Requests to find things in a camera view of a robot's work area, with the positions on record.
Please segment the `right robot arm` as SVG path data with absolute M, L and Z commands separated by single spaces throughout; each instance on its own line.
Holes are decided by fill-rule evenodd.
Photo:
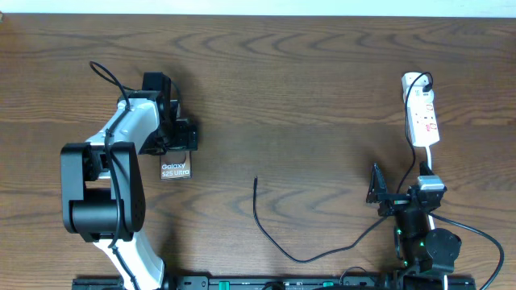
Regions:
M 406 193 L 391 193 L 377 164 L 372 166 L 366 201 L 379 205 L 378 215 L 394 217 L 395 250 L 403 268 L 386 283 L 392 289 L 445 289 L 445 276 L 455 269 L 461 239 L 444 228 L 433 228 L 429 213 L 441 206 L 447 191 L 426 163 L 420 163 L 417 184 Z

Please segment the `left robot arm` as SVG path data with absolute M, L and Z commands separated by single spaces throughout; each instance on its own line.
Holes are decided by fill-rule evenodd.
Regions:
M 83 143 L 60 151 L 63 223 L 103 251 L 116 278 L 76 278 L 74 289 L 174 289 L 165 261 L 144 233 L 146 200 L 139 155 L 198 148 L 197 127 L 181 116 L 177 87 L 162 72 L 146 72 L 140 89 L 122 86 L 117 109 Z

